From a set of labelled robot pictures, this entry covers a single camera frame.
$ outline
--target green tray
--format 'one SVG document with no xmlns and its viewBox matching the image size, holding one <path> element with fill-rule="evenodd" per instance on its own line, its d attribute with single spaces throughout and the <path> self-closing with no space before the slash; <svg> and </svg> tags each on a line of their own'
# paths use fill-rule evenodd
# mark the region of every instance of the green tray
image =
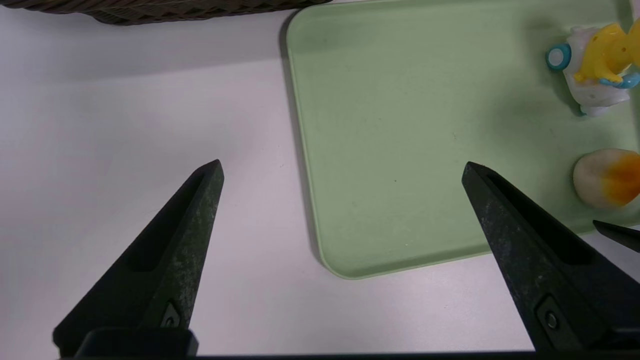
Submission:
<svg viewBox="0 0 640 360">
<path fill-rule="evenodd" d="M 488 252 L 460 183 L 467 161 L 578 233 L 594 218 L 637 222 L 637 206 L 586 207 L 571 181 L 587 152 L 637 150 L 637 101 L 578 117 L 545 65 L 570 27 L 615 21 L 630 26 L 626 1 L 373 1 L 297 14 L 287 46 L 326 267 L 358 279 Z"/>
</svg>

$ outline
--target screw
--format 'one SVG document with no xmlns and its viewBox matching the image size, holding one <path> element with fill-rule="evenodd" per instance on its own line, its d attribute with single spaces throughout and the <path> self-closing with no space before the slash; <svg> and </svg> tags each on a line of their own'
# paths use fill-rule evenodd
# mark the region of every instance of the screw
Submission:
<svg viewBox="0 0 640 360">
<path fill-rule="evenodd" d="M 556 318 L 556 314 L 548 311 L 545 318 L 547 319 L 547 326 L 549 329 L 556 330 L 558 328 L 558 319 Z"/>
</svg>

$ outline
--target white table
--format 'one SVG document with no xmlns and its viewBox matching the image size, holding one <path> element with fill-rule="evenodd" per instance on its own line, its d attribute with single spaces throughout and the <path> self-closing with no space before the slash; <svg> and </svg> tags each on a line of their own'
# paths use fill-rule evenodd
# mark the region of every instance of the white table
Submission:
<svg viewBox="0 0 640 360">
<path fill-rule="evenodd" d="M 200 354 L 531 348 L 491 256 L 361 281 L 318 262 L 281 59 L 292 14 L 119 28 L 0 10 L 1 358 L 54 358 L 54 326 L 216 158 Z"/>
</svg>

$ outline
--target wicker basket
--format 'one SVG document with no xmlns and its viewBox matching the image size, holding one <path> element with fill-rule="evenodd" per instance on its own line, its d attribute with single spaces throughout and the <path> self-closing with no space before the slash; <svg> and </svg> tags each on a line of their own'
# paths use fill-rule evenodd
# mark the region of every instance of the wicker basket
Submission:
<svg viewBox="0 0 640 360">
<path fill-rule="evenodd" d="M 85 13 L 114 25 L 243 15 L 304 8 L 331 0 L 0 0 L 9 8 L 45 13 Z"/>
</svg>

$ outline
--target toy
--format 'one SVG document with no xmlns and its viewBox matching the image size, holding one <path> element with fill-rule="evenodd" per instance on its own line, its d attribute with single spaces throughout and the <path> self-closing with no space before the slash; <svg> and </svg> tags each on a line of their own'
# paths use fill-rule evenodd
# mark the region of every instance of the toy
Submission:
<svg viewBox="0 0 640 360">
<path fill-rule="evenodd" d="M 586 154 L 573 168 L 573 185 L 580 199 L 594 208 L 627 205 L 640 194 L 640 154 L 621 149 Z"/>
<path fill-rule="evenodd" d="M 592 117 L 629 100 L 628 89 L 640 83 L 640 74 L 621 74 L 632 63 L 640 67 L 640 20 L 629 34 L 617 23 L 602 29 L 574 27 L 565 44 L 547 51 L 547 66 L 563 71 L 580 110 Z"/>
</svg>

